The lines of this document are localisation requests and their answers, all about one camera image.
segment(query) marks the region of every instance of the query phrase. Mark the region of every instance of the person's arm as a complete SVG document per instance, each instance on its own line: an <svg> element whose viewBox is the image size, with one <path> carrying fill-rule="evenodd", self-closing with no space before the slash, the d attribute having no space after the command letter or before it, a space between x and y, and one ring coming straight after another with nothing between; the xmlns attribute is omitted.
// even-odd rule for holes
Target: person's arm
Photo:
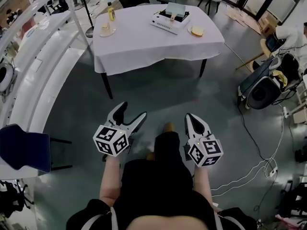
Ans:
<svg viewBox="0 0 307 230"><path fill-rule="evenodd" d="M194 191L203 195L209 204L213 205L211 189L209 184L208 169L195 166Z"/></svg>
<svg viewBox="0 0 307 230"><path fill-rule="evenodd" d="M276 27L275 32L278 39L286 39L286 41L279 49L273 52L273 56L282 52L283 49L288 50L296 46L298 31L295 28L281 25Z"/></svg>
<svg viewBox="0 0 307 230"><path fill-rule="evenodd" d="M112 207L120 195L120 170L119 159L108 156L102 182L100 186L99 199Z"/></svg>

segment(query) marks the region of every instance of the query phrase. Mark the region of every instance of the bottle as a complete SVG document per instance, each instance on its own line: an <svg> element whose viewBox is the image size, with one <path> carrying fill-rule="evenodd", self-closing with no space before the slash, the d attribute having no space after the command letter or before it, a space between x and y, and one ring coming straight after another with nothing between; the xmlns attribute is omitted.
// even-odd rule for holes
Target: bottle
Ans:
<svg viewBox="0 0 307 230"><path fill-rule="evenodd" d="M109 14L110 21L114 21L115 20L115 12L114 12L114 8L112 7L111 2L107 3L107 13Z"/></svg>

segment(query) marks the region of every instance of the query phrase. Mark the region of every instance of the white tablecloth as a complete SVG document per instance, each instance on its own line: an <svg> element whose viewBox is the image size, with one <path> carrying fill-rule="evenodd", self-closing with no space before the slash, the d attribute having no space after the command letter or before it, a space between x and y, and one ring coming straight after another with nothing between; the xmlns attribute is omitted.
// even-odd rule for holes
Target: white tablecloth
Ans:
<svg viewBox="0 0 307 230"><path fill-rule="evenodd" d="M198 7L187 6L191 20L176 35L150 24L151 16L166 8L166 4L136 6L115 11L112 22L116 31L101 37L101 26L109 22L108 14L97 17L94 26L95 71L107 75L119 74L147 67L162 59L199 60L218 55L224 38L208 17ZM187 28L192 25L204 29L203 37L191 35Z"/></svg>

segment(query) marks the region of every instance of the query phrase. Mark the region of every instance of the white shelf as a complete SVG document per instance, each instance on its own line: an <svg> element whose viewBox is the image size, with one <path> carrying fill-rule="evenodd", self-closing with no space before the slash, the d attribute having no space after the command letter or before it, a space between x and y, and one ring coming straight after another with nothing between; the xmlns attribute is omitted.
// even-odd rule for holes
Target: white shelf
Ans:
<svg viewBox="0 0 307 230"><path fill-rule="evenodd" d="M51 38L51 36L57 31L57 29L65 23L70 15L71 12L66 11L64 13L54 14L46 17L34 30L33 34L28 38L23 47L20 48L13 62L17 71L17 79L15 81L13 91L9 94L6 102L2 106L0 115L0 127L7 125L7 118L9 116L9 111L12 108L14 98L35 57L39 54L41 49Z"/></svg>
<svg viewBox="0 0 307 230"><path fill-rule="evenodd" d="M74 65L84 50L69 48L53 71L36 106L30 132L42 133L52 106Z"/></svg>
<svg viewBox="0 0 307 230"><path fill-rule="evenodd" d="M0 45L0 56L3 54L8 43L12 41L13 37L19 31L19 29L31 19L32 16L46 4L49 0L36 0L32 5L30 5L21 16L19 16L16 21L9 27L8 31L5 33L4 37L1 39Z"/></svg>
<svg viewBox="0 0 307 230"><path fill-rule="evenodd" d="M78 34L79 31L58 31L48 40L37 55L37 59L42 60L38 70L36 71L37 65L35 65L38 60L35 60L20 85L10 117L10 124L18 124L23 130L29 130L35 107L50 76Z"/></svg>

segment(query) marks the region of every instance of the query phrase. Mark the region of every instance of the bread slice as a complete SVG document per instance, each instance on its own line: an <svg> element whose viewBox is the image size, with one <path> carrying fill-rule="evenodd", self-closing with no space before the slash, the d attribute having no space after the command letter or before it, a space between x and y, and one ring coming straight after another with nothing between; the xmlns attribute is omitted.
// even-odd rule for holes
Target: bread slice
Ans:
<svg viewBox="0 0 307 230"><path fill-rule="evenodd" d="M199 26L193 26L191 29L191 33L195 36L202 36L203 35L203 29Z"/></svg>

